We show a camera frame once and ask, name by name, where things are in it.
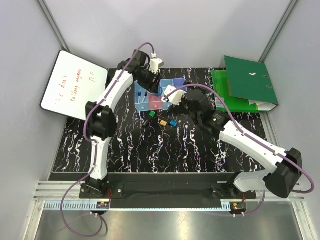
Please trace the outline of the pink bin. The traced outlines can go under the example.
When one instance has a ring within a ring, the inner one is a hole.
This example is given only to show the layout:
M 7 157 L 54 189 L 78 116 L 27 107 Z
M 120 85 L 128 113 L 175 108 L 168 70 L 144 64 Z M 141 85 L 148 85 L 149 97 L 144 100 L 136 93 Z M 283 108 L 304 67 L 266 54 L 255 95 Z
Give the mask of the pink bin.
M 151 111 L 158 111 L 163 109 L 163 102 L 161 96 L 148 95 L 148 106 Z

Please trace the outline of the green capped black highlighter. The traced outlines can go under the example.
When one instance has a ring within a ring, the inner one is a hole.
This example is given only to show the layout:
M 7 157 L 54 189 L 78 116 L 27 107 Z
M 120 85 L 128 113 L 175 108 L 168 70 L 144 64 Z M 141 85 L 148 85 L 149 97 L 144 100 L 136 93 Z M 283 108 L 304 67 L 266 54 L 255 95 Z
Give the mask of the green capped black highlighter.
M 153 118 L 155 117 L 156 112 L 155 111 L 150 111 L 149 115 L 145 118 L 142 126 L 144 128 L 148 127 L 149 124 L 153 121 Z

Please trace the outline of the purple bin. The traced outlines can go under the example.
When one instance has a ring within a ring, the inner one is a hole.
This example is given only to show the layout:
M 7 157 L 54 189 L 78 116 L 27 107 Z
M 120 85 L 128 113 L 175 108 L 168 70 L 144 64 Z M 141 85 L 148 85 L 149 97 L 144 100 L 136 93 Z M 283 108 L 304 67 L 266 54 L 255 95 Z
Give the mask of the purple bin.
M 173 79 L 173 86 L 175 88 L 179 88 L 185 85 L 186 79 L 185 78 L 175 78 Z

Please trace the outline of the blue capped black marker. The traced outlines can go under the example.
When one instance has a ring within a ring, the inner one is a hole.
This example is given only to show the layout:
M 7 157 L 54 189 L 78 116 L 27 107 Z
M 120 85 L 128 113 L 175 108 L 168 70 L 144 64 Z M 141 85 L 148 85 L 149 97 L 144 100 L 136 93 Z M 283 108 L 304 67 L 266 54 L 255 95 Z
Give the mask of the blue capped black marker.
M 167 122 L 167 125 L 169 125 L 171 127 L 176 128 L 178 126 L 178 123 L 175 120 L 171 120 L 168 117 L 164 117 L 164 116 L 158 115 L 158 119 L 160 120 L 160 122 L 161 121 Z

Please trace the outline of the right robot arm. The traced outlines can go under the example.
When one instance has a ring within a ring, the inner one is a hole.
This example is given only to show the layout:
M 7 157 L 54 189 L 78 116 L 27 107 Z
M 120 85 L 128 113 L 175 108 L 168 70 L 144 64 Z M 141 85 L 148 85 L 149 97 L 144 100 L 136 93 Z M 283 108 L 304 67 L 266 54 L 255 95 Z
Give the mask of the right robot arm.
M 286 199 L 293 191 L 302 175 L 300 151 L 273 145 L 232 121 L 225 112 L 213 109 L 198 87 L 184 91 L 170 85 L 163 99 L 171 103 L 171 112 L 188 115 L 203 133 L 238 148 L 263 166 L 263 170 L 255 172 L 234 173 L 222 186 L 221 195 L 236 199 L 248 191 L 268 190 Z

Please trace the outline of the blue white marker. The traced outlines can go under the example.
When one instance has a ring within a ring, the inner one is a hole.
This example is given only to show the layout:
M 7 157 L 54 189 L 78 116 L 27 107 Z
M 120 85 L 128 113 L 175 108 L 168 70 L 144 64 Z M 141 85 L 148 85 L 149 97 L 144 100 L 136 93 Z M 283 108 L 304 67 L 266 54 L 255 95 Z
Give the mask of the blue white marker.
M 139 104 L 140 103 L 140 99 L 141 99 L 141 91 L 137 92 L 137 96 L 136 96 L 136 103 Z

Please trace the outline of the orange eraser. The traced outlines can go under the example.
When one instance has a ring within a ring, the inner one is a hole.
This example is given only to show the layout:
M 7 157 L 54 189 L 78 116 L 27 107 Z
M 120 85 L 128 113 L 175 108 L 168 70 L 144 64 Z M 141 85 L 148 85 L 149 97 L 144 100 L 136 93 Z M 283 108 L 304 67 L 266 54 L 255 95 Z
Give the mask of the orange eraser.
M 166 126 L 166 125 L 167 125 L 167 122 L 166 122 L 166 121 L 164 121 L 164 120 L 161 120 L 161 121 L 160 121 L 160 125 L 162 125 L 162 126 Z

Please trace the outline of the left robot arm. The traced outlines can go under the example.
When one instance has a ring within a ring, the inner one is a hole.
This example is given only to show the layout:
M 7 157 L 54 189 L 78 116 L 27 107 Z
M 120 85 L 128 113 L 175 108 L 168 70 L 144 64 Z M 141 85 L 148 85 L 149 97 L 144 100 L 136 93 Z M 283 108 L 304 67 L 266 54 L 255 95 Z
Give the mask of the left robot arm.
M 117 130 L 115 108 L 125 91 L 138 83 L 148 94 L 159 96 L 160 67 L 163 60 L 156 53 L 147 54 L 135 50 L 131 58 L 118 64 L 114 77 L 107 83 L 102 95 L 95 102 L 87 102 L 84 123 L 84 138 L 91 142 L 91 163 L 83 192 L 103 198 L 108 194 L 107 157 L 109 143 Z

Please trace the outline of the light blue bin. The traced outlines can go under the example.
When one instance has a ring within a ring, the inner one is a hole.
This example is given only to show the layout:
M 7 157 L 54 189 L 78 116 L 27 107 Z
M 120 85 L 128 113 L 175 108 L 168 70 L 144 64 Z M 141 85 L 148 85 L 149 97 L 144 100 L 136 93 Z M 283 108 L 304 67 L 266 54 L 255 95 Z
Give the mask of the light blue bin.
M 141 91 L 140 103 L 137 103 L 137 92 Z M 137 112 L 146 112 L 149 111 L 148 104 L 148 96 L 145 102 L 142 103 L 145 92 L 147 92 L 144 88 L 142 88 L 137 82 L 134 83 L 134 105 Z

